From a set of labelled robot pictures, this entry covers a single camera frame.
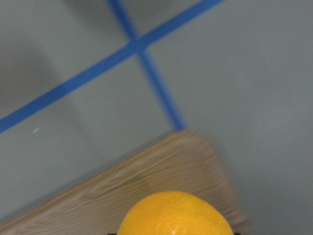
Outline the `brown wooden tray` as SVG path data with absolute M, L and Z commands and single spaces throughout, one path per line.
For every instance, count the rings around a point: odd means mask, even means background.
M 159 191 L 180 190 L 214 206 L 242 235 L 252 233 L 214 144 L 181 131 L 4 223 L 3 235 L 107 235 L 127 211 Z

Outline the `orange fruit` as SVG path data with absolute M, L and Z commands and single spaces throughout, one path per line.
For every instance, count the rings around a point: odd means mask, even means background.
M 209 203 L 186 192 L 164 191 L 137 202 L 119 235 L 232 235 L 227 220 Z

